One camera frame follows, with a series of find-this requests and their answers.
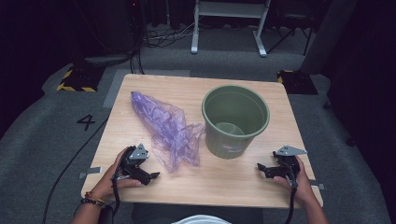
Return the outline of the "purple plastic bag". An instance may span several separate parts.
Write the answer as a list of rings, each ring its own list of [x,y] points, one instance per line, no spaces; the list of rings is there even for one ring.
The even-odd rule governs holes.
[[[151,135],[152,151],[169,173],[175,172],[183,161],[200,165],[199,144],[204,124],[188,124],[183,109],[139,91],[131,92],[131,102]]]

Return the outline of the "green plastic bin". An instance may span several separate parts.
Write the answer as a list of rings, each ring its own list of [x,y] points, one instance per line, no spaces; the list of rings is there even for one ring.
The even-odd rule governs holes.
[[[270,111],[255,91],[238,85],[218,86],[202,101],[205,144],[222,159],[240,157],[269,124]]]

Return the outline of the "black yellow striped base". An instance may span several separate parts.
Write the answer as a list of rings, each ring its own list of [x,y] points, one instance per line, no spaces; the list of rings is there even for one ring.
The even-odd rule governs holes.
[[[97,92],[104,72],[104,67],[76,68],[71,66],[65,72],[57,91]]]
[[[280,70],[276,77],[277,81],[284,86],[287,94],[318,94],[311,77],[300,70]]]

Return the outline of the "person's white shirt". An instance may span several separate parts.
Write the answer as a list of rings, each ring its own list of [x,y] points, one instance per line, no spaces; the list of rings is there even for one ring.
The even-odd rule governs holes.
[[[222,218],[209,216],[209,215],[194,215],[182,218],[179,221],[172,222],[171,224],[232,224]]]

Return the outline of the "person's right hand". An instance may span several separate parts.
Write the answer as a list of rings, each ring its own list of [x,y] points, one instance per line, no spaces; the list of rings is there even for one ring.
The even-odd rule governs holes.
[[[310,185],[310,180],[305,172],[304,163],[302,160],[296,156],[296,160],[300,166],[300,172],[297,174],[296,182],[298,184],[297,191],[295,193],[295,198],[301,206],[308,205],[313,199],[315,199],[315,194]]]

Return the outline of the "black folding stand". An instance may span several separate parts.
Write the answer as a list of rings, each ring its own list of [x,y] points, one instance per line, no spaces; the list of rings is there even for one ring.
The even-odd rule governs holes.
[[[301,14],[278,14],[276,23],[276,31],[280,33],[281,28],[287,28],[288,31],[280,37],[280,39],[267,50],[268,53],[272,52],[278,47],[287,37],[295,35],[297,30],[300,30],[306,38],[304,44],[303,55],[305,56],[308,51],[308,46],[311,41],[311,37],[314,31],[315,16],[313,14],[301,15]]]

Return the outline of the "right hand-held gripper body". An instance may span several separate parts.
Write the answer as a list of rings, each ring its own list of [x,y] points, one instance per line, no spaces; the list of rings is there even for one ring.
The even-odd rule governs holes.
[[[273,156],[279,166],[272,172],[272,176],[282,176],[289,181],[295,181],[300,172],[300,165],[296,157],[306,153],[305,149],[292,146],[283,146],[279,150],[274,151]]]

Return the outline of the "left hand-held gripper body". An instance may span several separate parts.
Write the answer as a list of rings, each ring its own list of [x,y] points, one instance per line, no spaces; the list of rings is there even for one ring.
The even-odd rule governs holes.
[[[149,178],[149,173],[142,170],[140,165],[149,157],[148,151],[142,144],[127,147],[120,159],[120,171],[125,178],[132,178],[140,181],[142,178]]]

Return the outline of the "person's dark trousers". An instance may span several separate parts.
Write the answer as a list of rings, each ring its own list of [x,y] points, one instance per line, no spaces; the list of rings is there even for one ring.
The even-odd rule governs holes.
[[[185,217],[209,215],[232,224],[262,224],[260,208],[136,203],[132,212],[134,224],[171,224]]]

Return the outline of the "grey column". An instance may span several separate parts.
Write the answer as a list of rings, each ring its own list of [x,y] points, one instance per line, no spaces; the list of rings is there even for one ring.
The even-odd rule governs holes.
[[[300,71],[302,73],[307,75],[321,73],[346,28],[357,2],[358,0],[332,0],[318,33],[301,64]]]

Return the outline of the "white metal stand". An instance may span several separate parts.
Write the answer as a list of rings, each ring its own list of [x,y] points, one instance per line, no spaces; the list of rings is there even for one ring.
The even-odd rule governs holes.
[[[263,3],[228,3],[228,2],[207,2],[205,0],[195,0],[193,11],[194,27],[191,40],[191,53],[198,52],[199,43],[199,20],[203,16],[229,17],[259,19],[258,29],[253,31],[253,37],[259,54],[267,56],[267,51],[262,43],[262,30],[270,8],[272,0],[264,0]]]

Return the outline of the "person's left hand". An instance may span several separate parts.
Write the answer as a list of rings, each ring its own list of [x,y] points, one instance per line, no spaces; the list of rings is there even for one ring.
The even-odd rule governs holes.
[[[106,172],[99,180],[99,182],[94,186],[94,188],[89,190],[89,195],[92,196],[94,199],[100,199],[101,201],[103,201],[104,199],[106,199],[107,197],[113,194],[113,188],[112,188],[113,184],[111,178],[115,174],[116,168],[118,167],[118,164],[124,152],[125,149],[123,149],[117,155],[115,161],[109,166],[109,168],[106,170]],[[141,182],[138,180],[134,180],[132,178],[126,178],[126,179],[118,180],[117,186],[119,189],[134,188],[134,187],[140,187]]]

